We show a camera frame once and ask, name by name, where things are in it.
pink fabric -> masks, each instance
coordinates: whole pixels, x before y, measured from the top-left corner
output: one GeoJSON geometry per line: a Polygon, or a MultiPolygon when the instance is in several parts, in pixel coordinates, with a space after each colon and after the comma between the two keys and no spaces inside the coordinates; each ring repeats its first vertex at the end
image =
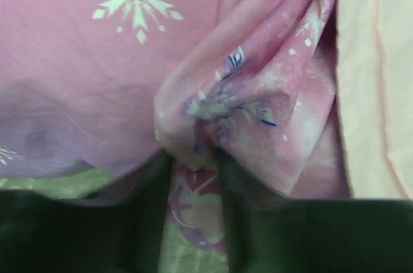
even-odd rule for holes
{"type": "Polygon", "coordinates": [[[221,0],[0,6],[0,177],[142,165],[161,148],[155,94],[221,13],[221,0]]]}
{"type": "Polygon", "coordinates": [[[163,83],[156,132],[188,166],[176,173],[170,200],[173,215],[186,216],[177,217],[183,228],[211,244],[223,240],[222,222],[197,213],[221,217],[218,187],[205,191],[217,180],[197,181],[206,171],[215,177],[215,145],[285,196],[348,197],[334,107],[334,23],[319,43],[334,3],[242,0],[163,83]]]}

pink sheet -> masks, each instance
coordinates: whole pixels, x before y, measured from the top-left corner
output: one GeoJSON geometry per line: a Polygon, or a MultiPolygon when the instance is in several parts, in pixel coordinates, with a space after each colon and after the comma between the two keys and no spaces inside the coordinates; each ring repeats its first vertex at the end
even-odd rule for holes
{"type": "Polygon", "coordinates": [[[161,83],[234,3],[0,0],[0,177],[145,163],[161,83]]]}
{"type": "Polygon", "coordinates": [[[171,210],[195,244],[225,256],[215,146],[284,196],[349,196],[334,106],[334,22],[325,28],[334,3],[242,0],[163,83],[157,138],[182,162],[171,210]]]}

pink cloth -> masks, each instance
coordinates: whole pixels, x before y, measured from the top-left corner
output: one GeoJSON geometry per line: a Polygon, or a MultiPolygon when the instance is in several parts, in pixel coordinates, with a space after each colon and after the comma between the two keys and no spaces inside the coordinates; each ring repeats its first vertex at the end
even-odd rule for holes
{"type": "Polygon", "coordinates": [[[215,145],[285,196],[348,197],[334,106],[334,23],[319,43],[334,3],[242,0],[163,83],[157,138],[188,166],[175,174],[172,213],[211,245],[223,240],[222,221],[211,221],[221,217],[215,145]]]}
{"type": "Polygon", "coordinates": [[[233,4],[0,0],[0,177],[145,163],[161,83],[233,4]]]}

wrinkled fabric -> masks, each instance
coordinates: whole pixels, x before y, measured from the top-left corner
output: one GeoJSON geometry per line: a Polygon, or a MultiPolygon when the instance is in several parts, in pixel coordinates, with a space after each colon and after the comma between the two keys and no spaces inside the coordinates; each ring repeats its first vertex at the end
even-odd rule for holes
{"type": "Polygon", "coordinates": [[[215,146],[283,196],[348,197],[334,25],[319,43],[334,3],[242,0],[163,83],[156,135],[182,162],[172,215],[196,245],[223,241],[215,146]]]}
{"type": "Polygon", "coordinates": [[[153,98],[232,0],[0,0],[0,177],[114,177],[159,151],[153,98]]]}
{"type": "Polygon", "coordinates": [[[354,197],[413,197],[412,16],[411,0],[339,2],[338,101],[354,197]]]}

beige sheet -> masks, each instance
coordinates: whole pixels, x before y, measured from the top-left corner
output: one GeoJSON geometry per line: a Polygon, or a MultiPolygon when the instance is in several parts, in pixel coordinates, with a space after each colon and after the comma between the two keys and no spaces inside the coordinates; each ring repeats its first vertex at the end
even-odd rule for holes
{"type": "Polygon", "coordinates": [[[413,0],[339,0],[338,101],[352,193],[413,195],[413,0]]]}

